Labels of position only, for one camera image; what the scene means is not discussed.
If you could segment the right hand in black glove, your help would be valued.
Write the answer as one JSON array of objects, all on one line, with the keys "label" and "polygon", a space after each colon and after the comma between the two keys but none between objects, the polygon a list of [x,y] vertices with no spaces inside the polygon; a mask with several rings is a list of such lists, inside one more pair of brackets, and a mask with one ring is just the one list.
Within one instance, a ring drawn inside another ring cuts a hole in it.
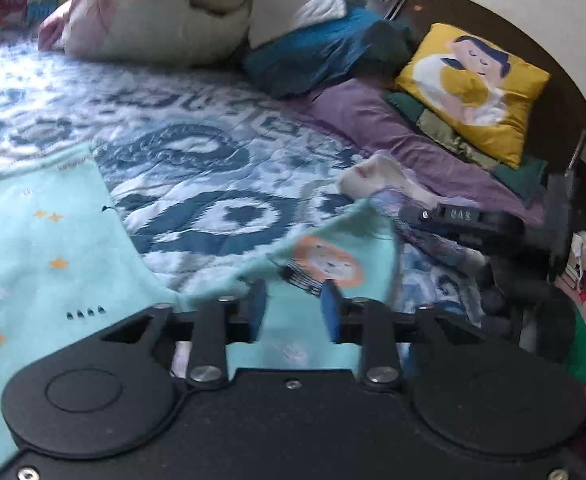
[{"label": "right hand in black glove", "polygon": [[586,323],[561,289],[555,288],[546,301],[524,315],[519,346],[561,365],[586,385]]}]

